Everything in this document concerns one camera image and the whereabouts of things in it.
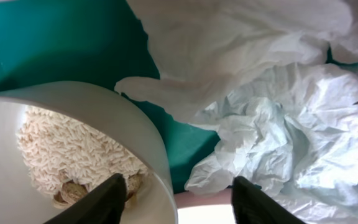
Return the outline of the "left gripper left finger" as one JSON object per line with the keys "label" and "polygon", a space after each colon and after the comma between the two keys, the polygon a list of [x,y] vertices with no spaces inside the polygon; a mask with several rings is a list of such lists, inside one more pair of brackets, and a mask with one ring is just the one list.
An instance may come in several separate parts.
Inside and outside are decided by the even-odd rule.
{"label": "left gripper left finger", "polygon": [[119,224],[127,197],[122,174],[114,174],[45,224]]}

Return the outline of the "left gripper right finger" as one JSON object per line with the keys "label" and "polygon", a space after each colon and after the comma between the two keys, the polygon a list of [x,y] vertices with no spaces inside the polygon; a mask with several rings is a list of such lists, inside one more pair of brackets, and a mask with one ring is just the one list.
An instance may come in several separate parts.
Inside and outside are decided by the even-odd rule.
{"label": "left gripper right finger", "polygon": [[234,178],[231,205],[237,224],[305,224],[245,177]]}

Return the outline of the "pile of rice and nuts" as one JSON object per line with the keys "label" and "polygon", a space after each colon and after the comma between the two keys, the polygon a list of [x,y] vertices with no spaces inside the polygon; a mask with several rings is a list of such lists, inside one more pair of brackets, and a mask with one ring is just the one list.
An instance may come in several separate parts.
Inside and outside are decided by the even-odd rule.
{"label": "pile of rice and nuts", "polygon": [[114,174],[122,174],[130,206],[149,169],[122,144],[63,114],[28,106],[17,132],[32,185],[66,209]]}

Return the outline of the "white bowl with rice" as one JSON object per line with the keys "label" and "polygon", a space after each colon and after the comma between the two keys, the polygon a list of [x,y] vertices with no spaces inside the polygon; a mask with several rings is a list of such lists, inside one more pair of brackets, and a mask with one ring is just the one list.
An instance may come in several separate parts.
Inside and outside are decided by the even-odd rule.
{"label": "white bowl with rice", "polygon": [[0,223],[44,223],[60,212],[31,186],[17,148],[16,132],[29,105],[92,126],[117,140],[151,170],[137,203],[123,213],[123,223],[177,223],[167,153],[153,122],[117,93],[72,81],[0,92]]}

